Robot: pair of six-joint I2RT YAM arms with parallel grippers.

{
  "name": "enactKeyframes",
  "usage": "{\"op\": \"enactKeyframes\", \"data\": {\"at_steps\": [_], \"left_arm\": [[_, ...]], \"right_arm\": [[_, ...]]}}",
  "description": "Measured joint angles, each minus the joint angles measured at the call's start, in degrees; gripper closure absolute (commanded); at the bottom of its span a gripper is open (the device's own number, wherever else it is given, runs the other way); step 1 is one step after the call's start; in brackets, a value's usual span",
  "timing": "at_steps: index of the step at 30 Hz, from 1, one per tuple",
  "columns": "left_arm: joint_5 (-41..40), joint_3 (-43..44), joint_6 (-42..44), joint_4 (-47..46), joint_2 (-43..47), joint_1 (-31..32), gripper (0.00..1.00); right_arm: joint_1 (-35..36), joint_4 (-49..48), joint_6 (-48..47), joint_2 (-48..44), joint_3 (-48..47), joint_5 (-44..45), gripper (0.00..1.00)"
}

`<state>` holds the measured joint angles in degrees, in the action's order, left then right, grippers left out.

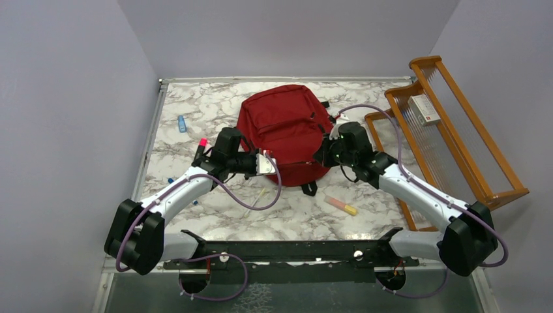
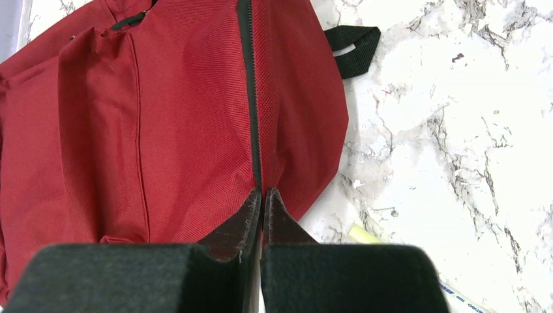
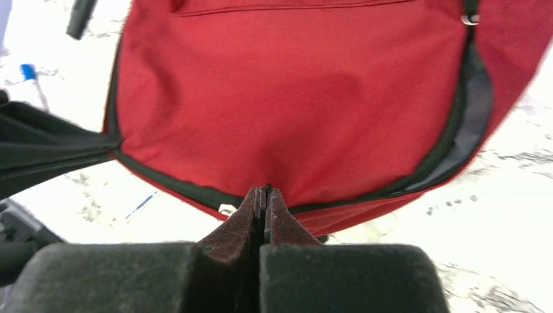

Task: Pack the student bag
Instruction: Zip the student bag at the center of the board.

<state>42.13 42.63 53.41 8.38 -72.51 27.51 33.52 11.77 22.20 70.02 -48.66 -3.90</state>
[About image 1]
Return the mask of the red backpack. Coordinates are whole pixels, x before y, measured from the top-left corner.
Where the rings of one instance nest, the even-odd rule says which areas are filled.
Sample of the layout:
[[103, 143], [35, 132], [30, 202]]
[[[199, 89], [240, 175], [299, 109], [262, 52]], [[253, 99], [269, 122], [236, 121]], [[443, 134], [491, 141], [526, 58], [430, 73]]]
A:
[[307, 196], [315, 196], [316, 181], [329, 171], [314, 160], [324, 134], [333, 128], [329, 107], [305, 85], [282, 85], [256, 93], [239, 110], [237, 128], [247, 139], [242, 146], [272, 153], [280, 172], [279, 177], [269, 176], [274, 183], [299, 186]]

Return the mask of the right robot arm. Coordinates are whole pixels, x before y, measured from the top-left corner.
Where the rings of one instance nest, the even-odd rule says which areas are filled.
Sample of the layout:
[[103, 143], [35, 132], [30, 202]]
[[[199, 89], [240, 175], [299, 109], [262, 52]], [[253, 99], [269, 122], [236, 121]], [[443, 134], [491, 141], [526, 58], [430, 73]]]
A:
[[377, 259], [392, 265], [401, 257], [440, 260], [460, 276], [470, 275], [498, 247], [490, 209], [477, 201], [468, 204], [406, 170], [400, 161], [375, 151], [358, 122], [333, 127], [323, 135], [314, 159], [322, 166], [347, 166], [357, 180], [366, 182], [420, 212], [438, 232], [398, 231], [376, 248]]

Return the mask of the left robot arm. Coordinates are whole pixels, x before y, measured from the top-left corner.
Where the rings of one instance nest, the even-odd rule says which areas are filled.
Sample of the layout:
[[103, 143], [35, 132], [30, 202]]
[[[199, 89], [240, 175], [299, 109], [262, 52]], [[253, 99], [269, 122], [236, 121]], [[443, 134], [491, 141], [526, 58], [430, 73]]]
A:
[[118, 205], [104, 244], [105, 253], [115, 258], [116, 270], [149, 273], [164, 258], [167, 223], [229, 175], [258, 175], [264, 155], [235, 127], [224, 127], [211, 148], [201, 139], [182, 176], [150, 198], [126, 199]]

